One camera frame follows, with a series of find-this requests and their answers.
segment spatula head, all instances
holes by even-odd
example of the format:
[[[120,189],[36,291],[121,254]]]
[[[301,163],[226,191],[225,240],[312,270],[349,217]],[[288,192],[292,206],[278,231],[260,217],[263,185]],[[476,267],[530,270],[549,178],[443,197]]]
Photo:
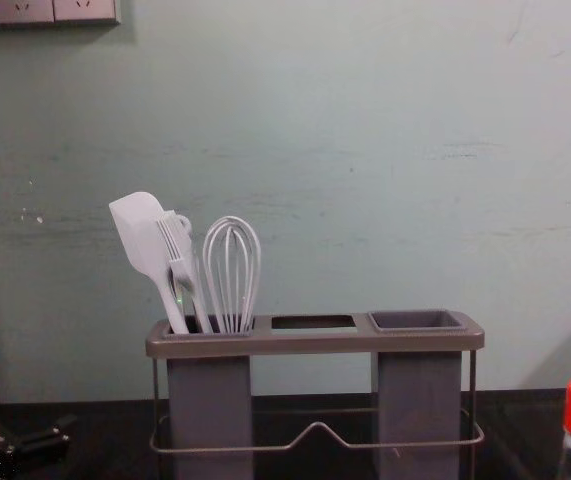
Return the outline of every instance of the spatula head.
[[[163,213],[163,207],[151,193],[135,192],[113,201],[109,204],[109,209],[129,263],[147,275],[146,264],[137,241],[137,226],[142,222],[159,218]]]

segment kitchen utensil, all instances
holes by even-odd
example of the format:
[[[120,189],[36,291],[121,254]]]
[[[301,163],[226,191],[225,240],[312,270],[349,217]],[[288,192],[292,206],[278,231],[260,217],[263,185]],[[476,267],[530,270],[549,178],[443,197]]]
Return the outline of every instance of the kitchen utensil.
[[[220,218],[205,236],[203,266],[220,331],[248,331],[261,270],[256,232],[241,218]]]
[[[189,333],[169,283],[165,243],[155,224],[163,214],[160,203],[149,193],[136,192],[111,202],[109,208],[129,262],[156,285],[174,333]]]
[[[189,220],[174,212],[165,212],[163,218],[157,220],[156,224],[165,240],[174,281],[191,295],[200,331],[212,333],[212,326],[202,303],[200,278],[195,265],[198,258],[192,253],[192,242],[188,234],[191,230]]]

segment power outlet panel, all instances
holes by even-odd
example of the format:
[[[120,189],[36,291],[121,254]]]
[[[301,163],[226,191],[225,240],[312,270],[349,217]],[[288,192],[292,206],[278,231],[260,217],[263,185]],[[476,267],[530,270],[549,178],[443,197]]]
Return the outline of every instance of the power outlet panel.
[[[0,23],[54,22],[52,0],[0,0]]]
[[[95,20],[117,22],[114,0],[54,0],[57,22]]]

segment utensil holder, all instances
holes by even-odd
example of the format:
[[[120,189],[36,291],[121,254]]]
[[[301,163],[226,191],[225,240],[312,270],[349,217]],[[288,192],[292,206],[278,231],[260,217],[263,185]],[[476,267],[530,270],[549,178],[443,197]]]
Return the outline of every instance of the utensil holder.
[[[174,335],[161,321],[148,335],[156,420],[150,446],[174,456],[175,479],[252,480],[253,454],[286,452],[315,429],[346,449],[373,450],[379,480],[457,480],[461,446],[469,447],[473,478],[474,445],[484,437],[475,422],[476,351],[484,332],[468,316],[448,310],[258,316],[254,325],[247,334]],[[340,333],[330,333],[335,328]],[[470,429],[461,440],[463,351],[470,355]],[[372,353],[374,443],[349,443],[315,421],[286,445],[253,445],[251,355],[354,352]],[[159,447],[156,438],[158,360],[168,367],[172,448]]]

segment gray container compartment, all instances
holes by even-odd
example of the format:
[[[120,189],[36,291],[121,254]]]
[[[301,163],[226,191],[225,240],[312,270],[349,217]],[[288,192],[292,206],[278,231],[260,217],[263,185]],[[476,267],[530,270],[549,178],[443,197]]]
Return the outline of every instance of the gray container compartment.
[[[377,443],[459,439],[462,352],[484,345],[483,330],[467,315],[383,311],[254,322],[246,335],[174,335],[166,320],[153,327],[146,350],[167,361],[174,449],[252,447],[249,358],[299,353],[372,353]],[[374,448],[380,480],[458,479],[459,446],[366,448]],[[253,457],[181,453],[174,471],[180,480],[252,480]]]

